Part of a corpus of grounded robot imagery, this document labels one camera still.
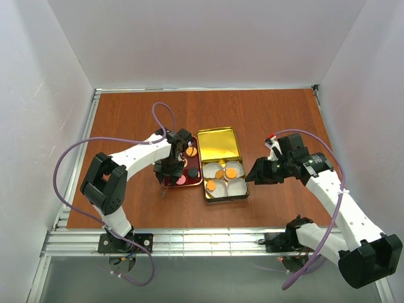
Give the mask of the metal tongs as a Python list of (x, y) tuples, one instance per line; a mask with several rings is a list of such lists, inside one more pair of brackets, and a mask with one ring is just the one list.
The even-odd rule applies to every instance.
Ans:
[(163, 179), (160, 182), (160, 196), (162, 198), (165, 197), (168, 189), (171, 187), (171, 181), (172, 179), (170, 177), (163, 177)]

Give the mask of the large round orange cookie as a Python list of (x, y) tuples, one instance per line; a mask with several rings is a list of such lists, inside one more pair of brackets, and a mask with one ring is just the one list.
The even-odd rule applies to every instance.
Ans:
[(225, 169), (225, 178), (228, 180), (235, 179), (237, 177), (237, 170), (230, 167)]

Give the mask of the round waffle cookie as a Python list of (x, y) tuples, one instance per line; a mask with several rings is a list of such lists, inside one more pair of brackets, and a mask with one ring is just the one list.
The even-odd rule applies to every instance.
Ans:
[(224, 178), (224, 171), (223, 171), (223, 170), (218, 170), (218, 171), (215, 173), (215, 178), (216, 178), (216, 179), (223, 179), (223, 178)]

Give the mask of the small flower cookie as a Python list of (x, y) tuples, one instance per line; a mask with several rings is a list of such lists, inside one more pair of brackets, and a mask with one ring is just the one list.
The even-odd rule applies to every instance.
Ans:
[(213, 192), (217, 188), (216, 182), (214, 180), (209, 180), (206, 183), (206, 189), (210, 192)]

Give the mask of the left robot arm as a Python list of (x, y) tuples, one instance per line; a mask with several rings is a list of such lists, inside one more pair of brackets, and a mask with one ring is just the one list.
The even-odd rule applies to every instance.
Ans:
[(101, 216), (108, 234), (125, 242), (133, 231), (122, 206), (128, 180), (153, 165), (159, 183), (165, 187), (176, 184), (184, 170), (181, 155), (192, 143), (193, 137), (185, 129), (176, 133), (159, 129), (127, 150), (94, 156), (80, 191)]

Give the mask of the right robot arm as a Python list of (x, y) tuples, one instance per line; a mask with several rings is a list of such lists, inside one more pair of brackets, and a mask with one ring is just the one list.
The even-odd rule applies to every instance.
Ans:
[(302, 140), (303, 130), (287, 129), (265, 139), (270, 150), (257, 158), (246, 177), (255, 185), (281, 184), (293, 177), (300, 181), (331, 215), (327, 229), (313, 220), (297, 216), (283, 233), (261, 244), (272, 251), (312, 249), (313, 255), (284, 284), (286, 290), (306, 274), (320, 258), (337, 265), (344, 280), (361, 288), (396, 272), (403, 243), (395, 235), (385, 234), (361, 210), (345, 187), (345, 173), (337, 160), (323, 153), (309, 153)]

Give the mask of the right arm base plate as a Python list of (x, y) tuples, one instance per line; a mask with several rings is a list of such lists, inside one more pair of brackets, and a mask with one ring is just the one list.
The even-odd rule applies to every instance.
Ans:
[(258, 241), (258, 244), (265, 247), (267, 253), (310, 253), (313, 249), (307, 248), (288, 238), (285, 232), (265, 233), (264, 237)]

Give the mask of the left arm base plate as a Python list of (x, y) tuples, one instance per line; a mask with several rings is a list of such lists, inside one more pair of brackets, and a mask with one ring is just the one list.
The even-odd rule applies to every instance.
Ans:
[[(149, 253), (153, 251), (153, 239), (154, 235), (149, 233), (129, 234), (131, 242), (144, 247)], [(130, 254), (144, 253), (144, 250), (107, 232), (100, 236), (97, 252), (101, 254)]]

